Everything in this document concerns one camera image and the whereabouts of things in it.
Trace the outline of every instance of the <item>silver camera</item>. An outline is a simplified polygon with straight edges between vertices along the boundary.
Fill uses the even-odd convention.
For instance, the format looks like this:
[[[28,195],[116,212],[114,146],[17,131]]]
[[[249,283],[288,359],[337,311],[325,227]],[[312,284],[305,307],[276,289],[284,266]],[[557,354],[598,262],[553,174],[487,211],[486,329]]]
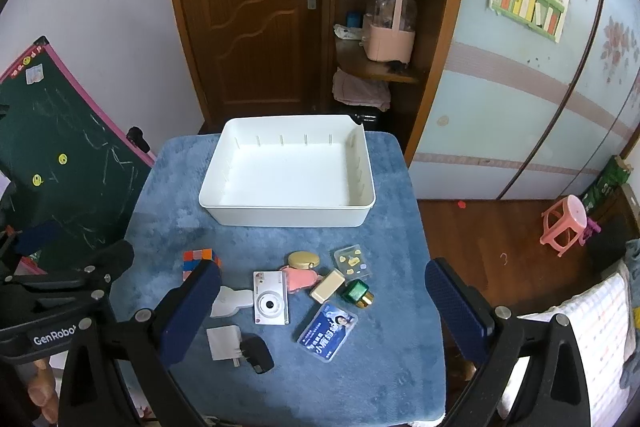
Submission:
[[[289,324],[285,272],[254,272],[254,315],[256,324]]]

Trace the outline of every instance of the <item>white plastic bin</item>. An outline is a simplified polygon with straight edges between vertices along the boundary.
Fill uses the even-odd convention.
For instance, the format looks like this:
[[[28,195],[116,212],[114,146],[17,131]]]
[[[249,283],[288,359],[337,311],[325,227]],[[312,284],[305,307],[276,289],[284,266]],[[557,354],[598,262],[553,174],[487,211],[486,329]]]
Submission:
[[[364,128],[347,115],[230,120],[199,201],[221,225],[358,227],[376,201]]]

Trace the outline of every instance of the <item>chalkboard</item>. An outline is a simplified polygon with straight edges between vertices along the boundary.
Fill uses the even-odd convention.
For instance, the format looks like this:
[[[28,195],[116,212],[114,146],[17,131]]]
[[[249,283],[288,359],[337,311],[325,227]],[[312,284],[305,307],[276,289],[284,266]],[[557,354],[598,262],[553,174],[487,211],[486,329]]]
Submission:
[[[123,238],[152,160],[95,105],[46,38],[0,77],[0,104],[0,170],[16,185],[5,222],[23,230],[54,219],[62,228],[42,248],[40,267],[76,265]]]

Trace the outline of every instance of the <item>transparent dome lid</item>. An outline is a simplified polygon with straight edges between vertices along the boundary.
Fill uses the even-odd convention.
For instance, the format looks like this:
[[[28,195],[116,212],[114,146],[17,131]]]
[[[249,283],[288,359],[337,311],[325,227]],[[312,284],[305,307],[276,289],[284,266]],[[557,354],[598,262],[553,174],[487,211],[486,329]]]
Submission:
[[[391,28],[394,20],[396,0],[367,0],[367,15],[371,23],[380,28]],[[402,0],[400,31],[415,32],[418,8],[415,0]]]

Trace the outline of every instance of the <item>blue plastic case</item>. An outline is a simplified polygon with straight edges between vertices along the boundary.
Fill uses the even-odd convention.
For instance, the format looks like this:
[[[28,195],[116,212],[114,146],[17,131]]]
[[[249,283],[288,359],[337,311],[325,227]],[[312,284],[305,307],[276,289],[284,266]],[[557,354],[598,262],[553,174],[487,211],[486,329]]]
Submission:
[[[356,315],[324,303],[300,335],[298,343],[316,358],[331,362],[357,322]]]

